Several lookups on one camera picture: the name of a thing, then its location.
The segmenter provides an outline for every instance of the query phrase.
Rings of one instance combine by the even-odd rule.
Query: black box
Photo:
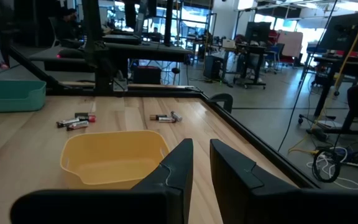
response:
[[[161,69],[155,66],[138,66],[134,69],[134,83],[161,84]]]
[[[210,79],[220,79],[219,71],[221,70],[223,59],[215,56],[206,56],[204,63],[205,69],[203,75]]]

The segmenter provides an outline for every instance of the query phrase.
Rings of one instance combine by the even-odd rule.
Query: wooden table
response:
[[[181,123],[158,123],[150,114],[183,116]],[[95,112],[96,123],[67,132],[56,121],[75,112]],[[198,98],[115,98],[48,96],[43,109],[0,113],[0,224],[21,195],[40,189],[65,189],[59,160],[68,138],[82,133],[149,129],[160,133],[172,150],[184,138],[194,144],[194,182],[190,223],[222,223],[209,166],[209,140],[220,139],[271,174],[294,184]]]

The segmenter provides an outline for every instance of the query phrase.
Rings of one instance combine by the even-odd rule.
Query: pink sneaker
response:
[[[7,66],[5,63],[1,63],[0,69],[2,70],[8,70],[9,66]]]

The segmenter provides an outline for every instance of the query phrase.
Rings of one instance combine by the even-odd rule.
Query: gray floor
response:
[[[40,50],[42,49],[19,47],[19,51],[21,51],[24,55],[31,55]],[[12,61],[11,65],[12,68],[10,70],[0,71],[0,80],[37,79],[23,66],[17,66],[17,62]],[[43,69],[42,63],[36,63],[36,65]],[[167,62],[164,62],[161,66],[166,67]],[[175,63],[171,63],[169,68],[174,66]],[[219,82],[205,83],[200,81],[203,79],[202,73],[202,63],[189,66],[188,75],[186,75],[186,67],[182,65],[181,74],[179,77],[176,77],[175,84],[189,84],[197,86],[208,96],[212,96],[217,93],[231,94],[234,98],[235,107],[232,112],[233,117],[277,150],[284,137],[288,122],[290,121],[291,111],[296,100],[296,94],[300,89],[298,82],[300,81],[301,70],[284,68],[281,73],[276,75],[272,73],[262,74],[262,79],[267,84],[265,90],[263,90],[261,86],[253,86],[251,88],[244,89],[242,86],[229,88],[225,84]],[[91,73],[47,72],[47,74],[60,81],[94,80],[94,75]],[[232,80],[232,78],[233,75],[227,76],[228,80]],[[162,73],[162,79],[164,84],[173,83],[172,73]],[[313,157],[301,152],[292,152],[288,155],[288,149],[303,138],[305,138],[305,140],[296,148],[313,150],[314,144],[325,144],[306,135],[306,129],[310,128],[310,125],[306,121],[303,122],[302,125],[298,124],[298,115],[300,113],[313,114],[319,100],[319,93],[321,90],[318,87],[314,87],[312,89],[310,89],[310,87],[308,88],[308,86],[310,86],[310,81],[312,80],[313,75],[309,74],[305,80],[303,88],[301,89],[301,94],[298,103],[296,104],[296,110],[292,117],[288,135],[280,150],[280,153],[287,157],[289,161],[294,163],[294,165],[311,177],[311,170],[307,168],[306,163],[312,161]],[[337,121],[339,123],[344,121],[348,112],[346,90],[350,87],[350,85],[350,83],[343,83],[339,90],[341,94],[338,97],[331,99],[331,103],[327,105],[326,113],[328,115],[337,116]],[[335,140],[335,135],[331,135],[329,137],[329,141],[334,142]],[[357,136],[342,136],[338,145],[347,146],[350,142],[354,142],[355,140],[357,140]],[[340,177],[351,179],[358,183],[358,168],[343,167],[341,169]],[[349,187],[354,187],[350,183],[340,183]],[[336,184],[321,184],[321,186],[325,189],[340,189],[340,187]]]

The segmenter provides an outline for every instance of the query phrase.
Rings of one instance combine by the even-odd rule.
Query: computer monitor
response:
[[[271,22],[248,22],[246,31],[246,41],[265,42],[269,40]]]
[[[346,50],[347,46],[353,43],[353,40],[349,40],[352,26],[358,27],[358,13],[332,17],[320,47],[328,50]],[[353,51],[358,52],[358,41]]]

